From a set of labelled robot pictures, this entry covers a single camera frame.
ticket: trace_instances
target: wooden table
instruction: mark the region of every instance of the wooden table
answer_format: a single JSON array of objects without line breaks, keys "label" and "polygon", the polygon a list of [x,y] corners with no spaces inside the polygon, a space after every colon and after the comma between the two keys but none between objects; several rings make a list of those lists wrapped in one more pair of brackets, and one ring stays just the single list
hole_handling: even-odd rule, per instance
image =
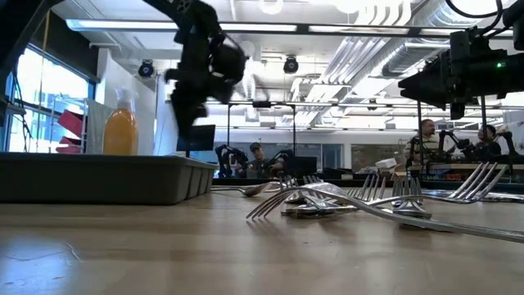
[{"label": "wooden table", "polygon": [[[244,216],[263,197],[177,206],[0,205],[0,294],[522,294],[524,245],[401,229],[364,212]],[[435,219],[523,229],[524,206],[427,202]]]}]

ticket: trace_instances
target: gray plastic tray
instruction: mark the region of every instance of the gray plastic tray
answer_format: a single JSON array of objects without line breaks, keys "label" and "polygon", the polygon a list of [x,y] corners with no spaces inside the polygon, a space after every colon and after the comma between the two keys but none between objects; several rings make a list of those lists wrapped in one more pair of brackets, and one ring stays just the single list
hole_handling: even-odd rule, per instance
[{"label": "gray plastic tray", "polygon": [[177,156],[0,152],[0,202],[173,205],[208,193],[216,169]]}]

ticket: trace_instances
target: plastic bottle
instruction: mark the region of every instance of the plastic bottle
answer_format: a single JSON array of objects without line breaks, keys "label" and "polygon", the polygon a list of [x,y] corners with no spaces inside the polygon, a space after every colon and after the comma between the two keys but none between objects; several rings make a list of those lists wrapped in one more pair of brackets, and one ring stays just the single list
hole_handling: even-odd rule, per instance
[{"label": "plastic bottle", "polygon": [[134,115],[137,94],[117,88],[118,101],[104,130],[104,155],[136,156],[138,154],[138,124]]}]

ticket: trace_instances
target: security camera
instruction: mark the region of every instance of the security camera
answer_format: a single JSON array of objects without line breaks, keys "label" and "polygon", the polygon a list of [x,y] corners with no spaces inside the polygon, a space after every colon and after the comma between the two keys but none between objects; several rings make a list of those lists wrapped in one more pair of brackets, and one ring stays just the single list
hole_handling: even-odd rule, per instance
[{"label": "security camera", "polygon": [[[377,104],[377,99],[376,98],[370,98],[369,99],[369,104]],[[368,110],[375,111],[375,110],[377,110],[377,107],[368,107]]]},{"label": "security camera", "polygon": [[143,60],[142,65],[138,68],[138,75],[143,78],[150,78],[155,74],[155,67],[153,67],[152,60]]},{"label": "security camera", "polygon": [[284,62],[284,73],[295,74],[298,71],[298,62],[295,57],[289,56]]}]

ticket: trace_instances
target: person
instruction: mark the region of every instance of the person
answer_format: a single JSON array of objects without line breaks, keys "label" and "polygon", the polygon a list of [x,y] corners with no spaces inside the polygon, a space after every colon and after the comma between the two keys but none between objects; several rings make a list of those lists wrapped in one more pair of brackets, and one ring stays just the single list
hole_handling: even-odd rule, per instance
[{"label": "person", "polygon": [[[418,135],[415,135],[411,140],[418,139]],[[404,148],[404,156],[407,160],[413,156],[412,165],[419,166],[420,163],[420,146],[418,142],[415,142],[414,144],[414,151],[413,155],[411,153],[411,140],[408,144],[406,144],[406,147]],[[424,150],[429,150],[428,152],[424,152],[424,163],[427,163],[428,160],[430,160],[431,154],[437,154],[439,150],[439,139],[437,136],[435,136],[435,122],[430,119],[425,119],[422,121],[422,144],[424,147]]]},{"label": "person", "polygon": [[284,162],[280,160],[267,167],[269,159],[265,157],[264,149],[260,143],[252,143],[249,149],[255,159],[247,163],[247,178],[267,179],[285,169]]},{"label": "person", "polygon": [[499,143],[495,141],[495,137],[497,136],[497,129],[493,125],[486,125],[487,129],[487,138],[484,138],[484,129],[481,128],[478,130],[478,143],[477,148],[480,149],[484,146],[488,146],[488,153],[491,156],[500,156],[502,153],[502,148],[500,147]]}]

